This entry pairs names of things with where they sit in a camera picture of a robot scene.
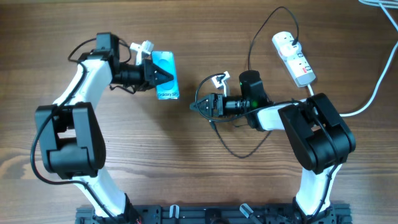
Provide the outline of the Galaxy smartphone cyan screen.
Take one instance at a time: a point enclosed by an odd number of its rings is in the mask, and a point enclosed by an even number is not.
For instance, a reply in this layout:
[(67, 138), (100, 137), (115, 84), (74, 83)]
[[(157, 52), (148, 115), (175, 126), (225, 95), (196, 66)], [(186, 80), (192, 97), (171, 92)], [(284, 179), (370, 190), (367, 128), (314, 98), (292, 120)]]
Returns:
[(180, 92), (175, 68), (174, 53), (171, 51), (152, 51), (152, 61), (157, 67), (156, 78), (160, 84), (156, 86), (159, 100), (179, 99)]

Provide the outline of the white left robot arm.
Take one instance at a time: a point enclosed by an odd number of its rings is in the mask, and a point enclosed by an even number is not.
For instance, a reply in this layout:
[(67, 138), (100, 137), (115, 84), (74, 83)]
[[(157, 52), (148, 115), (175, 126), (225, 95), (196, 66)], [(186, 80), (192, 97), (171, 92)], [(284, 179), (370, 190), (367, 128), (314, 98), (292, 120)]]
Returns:
[(110, 33), (95, 37), (95, 48), (77, 59), (76, 74), (51, 105), (35, 111), (37, 134), (31, 154), (40, 152), (45, 169), (57, 174), (57, 185), (75, 185), (91, 202), (98, 223), (139, 223), (140, 214), (106, 170), (106, 145), (95, 108), (106, 87), (131, 94), (177, 82), (174, 54), (155, 51), (149, 41), (129, 44), (134, 64), (121, 61), (125, 41)]

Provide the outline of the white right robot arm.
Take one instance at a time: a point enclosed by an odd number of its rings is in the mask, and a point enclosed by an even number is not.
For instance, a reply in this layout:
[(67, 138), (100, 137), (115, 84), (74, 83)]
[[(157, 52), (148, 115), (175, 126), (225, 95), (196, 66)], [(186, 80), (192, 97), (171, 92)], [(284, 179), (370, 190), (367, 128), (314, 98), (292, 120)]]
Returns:
[(260, 132), (285, 131), (294, 155), (302, 166), (300, 188), (294, 197), (290, 222), (336, 221), (330, 192), (337, 172), (356, 148), (353, 133), (329, 98), (319, 93), (302, 100), (273, 102), (265, 92), (260, 73), (239, 75), (241, 95), (195, 93), (190, 109), (199, 112), (212, 128), (217, 123), (246, 118)]

